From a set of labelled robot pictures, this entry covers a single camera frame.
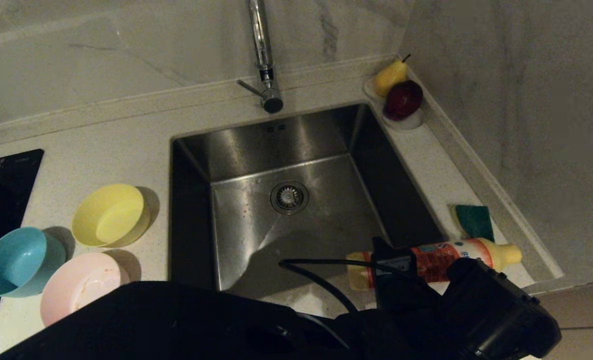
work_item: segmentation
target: marble wall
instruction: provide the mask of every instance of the marble wall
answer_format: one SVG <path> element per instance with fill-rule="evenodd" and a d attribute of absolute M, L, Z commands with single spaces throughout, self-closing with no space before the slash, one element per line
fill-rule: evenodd
<path fill-rule="evenodd" d="M 394 54 L 414 0 L 266 0 L 281 71 Z M 0 123 L 255 75 L 246 0 L 0 0 Z"/>
<path fill-rule="evenodd" d="M 566 276 L 593 281 L 593 0 L 422 0 L 399 52 Z"/>

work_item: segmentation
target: cable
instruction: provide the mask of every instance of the cable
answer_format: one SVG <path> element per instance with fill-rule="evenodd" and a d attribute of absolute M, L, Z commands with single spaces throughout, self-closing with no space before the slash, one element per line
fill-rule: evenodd
<path fill-rule="evenodd" d="M 343 294 L 343 292 L 341 292 L 339 289 L 337 289 L 330 282 L 327 282 L 327 280 L 325 280 L 321 276 L 319 276 L 313 272 L 307 271 L 304 268 L 300 268 L 298 266 L 289 264 L 289 263 L 285 262 L 284 260 L 279 261 L 278 266 L 288 269 L 289 271 L 296 272 L 297 274 L 299 274 L 301 276 L 305 276 L 306 278 L 314 281 L 320 287 L 322 287 L 323 289 L 326 289 L 330 294 L 332 294 L 332 296 L 337 298 L 337 300 L 340 301 L 340 303 L 342 303 L 343 306 L 345 306 L 345 308 L 347 309 L 348 312 L 351 312 L 351 313 L 359 312 L 357 307 L 354 306 L 352 301 L 350 301 L 350 299 L 347 296 L 345 296 L 345 294 Z"/>
<path fill-rule="evenodd" d="M 317 265 L 357 265 L 359 267 L 368 267 L 372 269 L 379 269 L 381 271 L 390 272 L 395 275 L 402 276 L 407 280 L 415 281 L 429 287 L 429 285 L 420 277 L 411 275 L 401 269 L 394 268 L 388 265 L 382 265 L 378 262 L 368 262 L 359 260 L 346 260 L 346 259 L 283 259 L 279 262 L 285 264 L 317 264 Z"/>
<path fill-rule="evenodd" d="M 328 333 L 330 333 L 330 335 L 332 335 L 333 338 L 335 338 L 338 342 L 340 342 L 340 344 L 345 349 L 348 349 L 348 350 L 350 349 L 350 346 L 348 346 L 347 342 L 343 341 L 343 339 L 339 335 L 337 335 L 337 333 L 335 331 L 333 331 L 331 328 L 329 328 L 328 325 L 324 324 L 324 322 L 322 322 L 321 320 L 317 319 L 316 317 L 314 317 L 310 314 L 304 314 L 303 312 L 297 312 L 296 316 L 303 318 L 303 319 L 308 319 L 309 321 L 316 323 L 321 328 L 324 328 Z"/>

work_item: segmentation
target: yellow bowl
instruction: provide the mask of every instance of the yellow bowl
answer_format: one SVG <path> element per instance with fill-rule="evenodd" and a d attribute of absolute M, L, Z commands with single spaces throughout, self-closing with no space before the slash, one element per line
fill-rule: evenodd
<path fill-rule="evenodd" d="M 120 248 L 143 235 L 150 209 L 134 186 L 114 184 L 91 193 L 72 220 L 72 235 L 85 246 Z"/>

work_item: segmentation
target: yellow pear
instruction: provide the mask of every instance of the yellow pear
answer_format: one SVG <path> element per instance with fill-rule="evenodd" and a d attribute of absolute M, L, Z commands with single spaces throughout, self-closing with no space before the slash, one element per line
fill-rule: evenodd
<path fill-rule="evenodd" d="M 388 96 L 388 92 L 390 92 L 393 86 L 406 80 L 408 73 L 406 60 L 409 57 L 410 55 L 407 55 L 403 60 L 395 59 L 393 63 L 386 66 L 386 68 L 374 76 L 374 92 L 381 96 L 381 98 Z"/>

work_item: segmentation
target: bottle cap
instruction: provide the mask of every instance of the bottle cap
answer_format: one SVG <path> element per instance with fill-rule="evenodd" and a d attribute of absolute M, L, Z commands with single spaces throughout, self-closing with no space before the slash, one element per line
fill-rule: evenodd
<path fill-rule="evenodd" d="M 518 264 L 521 262 L 523 253 L 515 244 L 502 244 L 498 247 L 502 251 L 502 256 L 505 259 L 506 264 Z"/>

